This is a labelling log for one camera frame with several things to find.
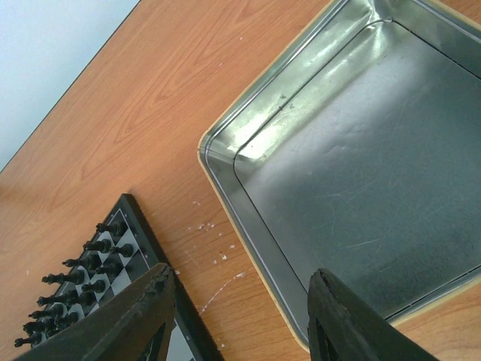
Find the wood grain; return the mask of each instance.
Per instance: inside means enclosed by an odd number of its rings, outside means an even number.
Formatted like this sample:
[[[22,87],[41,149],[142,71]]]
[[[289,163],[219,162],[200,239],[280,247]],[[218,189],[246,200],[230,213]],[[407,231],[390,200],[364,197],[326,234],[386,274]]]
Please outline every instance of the wood grain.
[[[227,360],[309,359],[242,249],[196,147],[326,2],[143,0],[133,10],[0,174],[2,359],[26,350],[13,340],[38,296],[53,290],[41,276],[80,253],[122,192],[139,201],[199,310],[208,304],[202,317]],[[480,21],[477,0],[446,3]],[[480,299],[475,287],[400,329],[442,359],[476,359]]]

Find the metal tray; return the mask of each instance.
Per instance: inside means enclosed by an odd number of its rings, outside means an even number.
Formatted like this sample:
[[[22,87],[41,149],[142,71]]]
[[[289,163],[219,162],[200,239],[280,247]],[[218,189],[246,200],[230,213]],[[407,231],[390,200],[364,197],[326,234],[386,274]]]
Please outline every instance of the metal tray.
[[[327,267],[390,322],[481,274],[481,31],[415,0],[332,2],[199,156],[298,340]]]

